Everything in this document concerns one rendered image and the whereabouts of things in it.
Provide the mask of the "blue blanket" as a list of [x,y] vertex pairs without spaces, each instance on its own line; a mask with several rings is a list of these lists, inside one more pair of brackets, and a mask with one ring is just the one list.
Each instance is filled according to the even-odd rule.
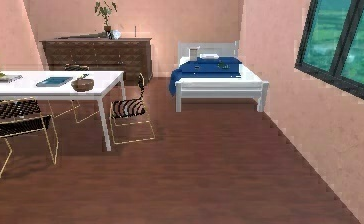
[[235,57],[219,57],[218,59],[202,59],[187,61],[173,70],[170,76],[169,92],[176,94],[175,83],[181,78],[237,78],[242,64]]

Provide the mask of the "dark brown chest of drawers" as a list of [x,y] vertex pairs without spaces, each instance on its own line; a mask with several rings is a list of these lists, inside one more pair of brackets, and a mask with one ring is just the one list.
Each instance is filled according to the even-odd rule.
[[66,64],[88,66],[92,71],[123,71],[124,81],[135,84],[141,73],[148,83],[153,77],[150,38],[62,38],[43,40],[49,69]]

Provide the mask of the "brown wooden bowl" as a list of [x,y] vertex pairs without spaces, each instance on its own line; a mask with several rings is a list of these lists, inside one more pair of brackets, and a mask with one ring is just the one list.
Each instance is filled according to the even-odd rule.
[[83,74],[81,77],[71,82],[72,88],[77,92],[86,92],[94,87],[94,80],[89,78],[88,74]]

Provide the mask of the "green potted house plant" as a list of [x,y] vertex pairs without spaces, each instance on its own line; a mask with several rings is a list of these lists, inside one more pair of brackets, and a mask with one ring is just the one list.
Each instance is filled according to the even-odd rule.
[[117,11],[117,5],[115,2],[107,3],[106,1],[96,1],[94,6],[94,13],[97,16],[101,16],[104,21],[104,31],[110,32],[111,25],[109,24],[109,17],[113,12]]

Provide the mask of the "blue book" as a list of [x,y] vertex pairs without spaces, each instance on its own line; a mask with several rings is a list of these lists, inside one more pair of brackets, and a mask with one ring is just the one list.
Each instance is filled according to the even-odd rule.
[[37,87],[60,87],[69,81],[72,80],[72,77],[49,77],[41,82],[36,84]]

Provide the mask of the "white table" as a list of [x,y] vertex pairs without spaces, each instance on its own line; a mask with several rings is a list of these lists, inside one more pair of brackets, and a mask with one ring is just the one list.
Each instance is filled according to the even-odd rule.
[[[80,100],[96,101],[101,118],[106,150],[111,150],[107,119],[103,98],[116,84],[121,85],[122,97],[126,98],[123,71],[5,71],[7,75],[21,75],[22,78],[11,83],[0,83],[0,100],[33,97],[36,100]],[[92,90],[77,92],[70,83],[60,87],[37,87],[36,84],[50,77],[72,77],[73,79],[87,74],[94,80]]]

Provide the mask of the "black framed window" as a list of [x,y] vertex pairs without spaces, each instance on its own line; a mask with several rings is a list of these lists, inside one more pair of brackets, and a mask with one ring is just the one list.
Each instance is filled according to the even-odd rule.
[[295,68],[364,100],[364,0],[311,0]]

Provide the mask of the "grey book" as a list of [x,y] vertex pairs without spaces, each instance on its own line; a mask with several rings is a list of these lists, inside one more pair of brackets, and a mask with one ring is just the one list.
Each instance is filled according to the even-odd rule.
[[23,78],[22,75],[4,75],[0,77],[0,83],[11,83]]

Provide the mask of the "white bed frame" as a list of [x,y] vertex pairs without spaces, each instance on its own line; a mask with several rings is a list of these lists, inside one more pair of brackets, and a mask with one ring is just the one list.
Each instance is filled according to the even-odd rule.
[[[219,57],[235,57],[241,61],[238,58],[238,41],[223,43],[179,42],[178,67],[187,61],[191,61],[189,49],[192,47],[199,48],[197,59],[200,58],[200,54],[218,54]],[[239,72],[240,75],[237,78],[181,78],[175,83],[176,111],[182,111],[183,99],[250,98],[257,101],[257,111],[263,112],[269,82],[262,80],[243,63],[239,66]]]

